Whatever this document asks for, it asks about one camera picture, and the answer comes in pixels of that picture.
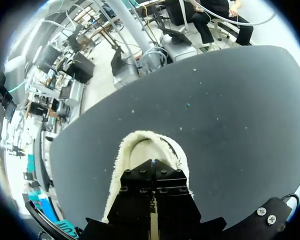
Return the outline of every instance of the person's leg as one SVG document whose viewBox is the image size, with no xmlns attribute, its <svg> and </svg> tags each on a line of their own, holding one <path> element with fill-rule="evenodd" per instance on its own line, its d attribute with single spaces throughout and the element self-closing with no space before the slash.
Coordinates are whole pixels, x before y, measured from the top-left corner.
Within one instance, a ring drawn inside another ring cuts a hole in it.
<svg viewBox="0 0 300 240">
<path fill-rule="evenodd" d="M 215 41 L 209 27 L 207 26 L 210 19 L 209 15 L 205 12 L 196 12 L 192 16 L 193 24 L 200 33 L 203 44 L 209 44 Z"/>
<path fill-rule="evenodd" d="M 245 20 L 243 17 L 238 16 L 238 17 L 229 17 L 230 20 L 232 21 L 238 21 L 239 23 L 249 23 L 247 20 Z M 232 24 L 236 27 L 239 27 L 239 35 L 236 38 L 236 43 L 242 45 L 242 46 L 247 46 L 250 43 L 250 39 L 252 36 L 252 32 L 254 31 L 253 26 L 242 26 L 242 25 L 237 25 L 237 24 Z"/>
</svg>

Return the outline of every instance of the black cable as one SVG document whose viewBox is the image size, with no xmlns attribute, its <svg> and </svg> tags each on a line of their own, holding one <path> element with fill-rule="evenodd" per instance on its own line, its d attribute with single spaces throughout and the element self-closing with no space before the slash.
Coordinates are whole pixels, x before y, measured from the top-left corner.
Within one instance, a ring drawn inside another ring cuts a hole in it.
<svg viewBox="0 0 300 240">
<path fill-rule="evenodd" d="M 47 234 L 47 235 L 48 235 L 48 233 L 47 233 L 46 231 L 41 231 L 41 232 L 39 232 L 39 234 L 38 234 L 38 240 L 41 240 L 42 234 Z"/>
<path fill-rule="evenodd" d="M 284 197 L 282 197 L 280 200 L 281 201 L 284 201 L 285 199 L 287 198 L 295 198 L 296 200 L 296 207 L 298 208 L 299 207 L 299 196 L 295 193 L 291 193 L 291 194 L 288 194 L 288 195 L 285 195 Z"/>
<path fill-rule="evenodd" d="M 114 39 L 116 42 L 120 43 L 120 44 L 125 44 L 124 42 L 122 42 L 122 41 L 119 41 L 119 40 L 115 39 L 114 37 L 113 37 L 113 39 Z M 138 48 L 140 48 L 138 45 L 131 44 L 131 43 L 127 43 L 127 45 L 131 45 L 131 46 L 135 46 L 135 47 L 138 47 Z"/>
</svg>

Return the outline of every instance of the metal pipe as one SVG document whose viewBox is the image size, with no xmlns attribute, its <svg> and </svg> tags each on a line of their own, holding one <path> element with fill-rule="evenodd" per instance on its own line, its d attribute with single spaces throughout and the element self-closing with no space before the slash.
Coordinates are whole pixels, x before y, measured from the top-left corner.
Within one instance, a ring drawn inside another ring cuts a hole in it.
<svg viewBox="0 0 300 240">
<path fill-rule="evenodd" d="M 179 3 L 180 3 L 180 7 L 181 7 L 181 12 L 182 12 L 185 29 L 187 32 L 189 32 L 189 25 L 188 25 L 187 18 L 186 18 L 186 9 L 185 9 L 184 0 L 179 0 Z"/>
<path fill-rule="evenodd" d="M 118 30 L 118 28 L 115 25 L 114 21 L 112 21 L 112 19 L 109 17 L 107 12 L 103 9 L 103 7 L 102 7 L 103 3 L 100 0 L 92 0 L 92 2 L 94 2 L 100 8 L 100 11 L 103 13 L 103 15 L 106 17 L 106 19 L 110 22 L 113 29 L 119 34 L 120 38 L 122 39 L 122 41 L 124 42 L 126 48 L 128 49 L 128 52 L 129 52 L 130 56 L 133 56 L 134 54 L 132 53 L 129 45 L 127 44 L 126 40 L 122 36 L 121 32 Z M 134 60 L 135 66 L 137 67 L 138 66 L 137 60 L 134 57 L 133 57 L 133 60 Z"/>
<path fill-rule="evenodd" d="M 150 36 L 149 32 L 146 30 L 146 28 L 144 27 L 143 23 L 142 23 L 142 20 L 139 16 L 139 14 L 137 13 L 136 9 L 135 9 L 135 6 L 132 4 L 132 2 L 130 0 L 128 0 L 128 4 L 130 5 L 135 17 L 138 19 L 139 23 L 141 24 L 142 26 L 142 29 L 146 32 L 146 34 L 148 35 L 148 37 L 151 39 L 151 42 L 153 42 L 153 39 L 152 37 Z"/>
<path fill-rule="evenodd" d="M 142 25 L 135 21 L 129 10 L 121 0 L 106 0 L 109 7 L 120 18 L 125 27 L 128 29 L 136 43 L 139 45 L 143 53 L 152 48 L 149 44 L 148 36 L 142 31 Z M 149 55 L 149 63 L 155 69 L 160 64 L 160 59 L 157 54 Z"/>
</svg>

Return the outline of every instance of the white cable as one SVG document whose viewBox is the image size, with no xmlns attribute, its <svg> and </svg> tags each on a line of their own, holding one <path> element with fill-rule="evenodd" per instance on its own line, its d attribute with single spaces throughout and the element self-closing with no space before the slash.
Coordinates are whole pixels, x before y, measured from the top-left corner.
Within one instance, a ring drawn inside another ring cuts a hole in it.
<svg viewBox="0 0 300 240">
<path fill-rule="evenodd" d="M 66 28 L 65 26 L 62 26 L 61 24 L 55 22 L 55 21 L 51 21 L 51 20 L 43 20 L 43 23 L 49 23 L 49 24 L 53 24 L 56 25 L 60 28 L 63 28 L 64 30 L 70 31 L 70 32 L 74 32 L 76 30 L 76 24 L 75 22 L 70 18 L 69 14 L 68 14 L 68 10 L 65 11 L 66 17 L 69 19 L 70 23 L 72 24 L 73 29 L 70 28 Z"/>
<path fill-rule="evenodd" d="M 277 14 L 274 12 L 273 15 L 265 20 L 265 21 L 262 21 L 262 22 L 259 22 L 259 23 L 244 23 L 244 22 L 239 22 L 239 21 L 232 21 L 232 20 L 229 20 L 227 18 L 224 18 L 216 13 L 214 13 L 213 11 L 210 11 L 209 9 L 205 8 L 204 6 L 202 6 L 200 3 L 196 2 L 196 1 L 193 1 L 193 0 L 190 0 L 192 3 L 196 4 L 198 7 L 201 7 L 205 12 L 215 16 L 216 18 L 218 19 L 221 19 L 225 22 L 228 22 L 230 24 L 237 24 L 237 25 L 240 25 L 240 26 L 258 26 L 258 25 L 262 25 L 262 24 L 265 24 L 267 22 L 270 22 Z"/>
<path fill-rule="evenodd" d="M 167 54 L 169 54 L 167 50 L 165 50 L 163 47 L 160 47 L 160 46 L 154 46 L 153 48 L 150 48 L 148 51 L 145 52 L 145 54 L 147 52 L 153 51 L 155 49 L 161 49 L 161 50 L 165 51 Z"/>
<path fill-rule="evenodd" d="M 168 59 L 167 59 L 167 56 L 164 55 L 162 52 L 160 51 L 147 51 L 144 55 L 142 55 L 142 57 L 140 58 L 139 60 L 139 63 L 147 56 L 147 55 L 150 55 L 150 54 L 160 54 L 161 56 L 163 56 L 164 58 L 164 65 L 167 65 L 168 64 Z"/>
</svg>

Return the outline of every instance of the workbench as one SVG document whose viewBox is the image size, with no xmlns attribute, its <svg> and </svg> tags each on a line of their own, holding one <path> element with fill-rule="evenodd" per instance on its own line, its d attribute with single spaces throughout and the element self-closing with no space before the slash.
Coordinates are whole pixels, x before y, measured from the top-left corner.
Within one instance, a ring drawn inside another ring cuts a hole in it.
<svg viewBox="0 0 300 240">
<path fill-rule="evenodd" d="M 119 145 L 136 130 L 179 143 L 201 221 L 223 217 L 231 227 L 300 185 L 300 68 L 280 47 L 229 48 L 165 66 L 100 101 L 50 149 L 57 197 L 74 225 L 102 218 Z"/>
</svg>

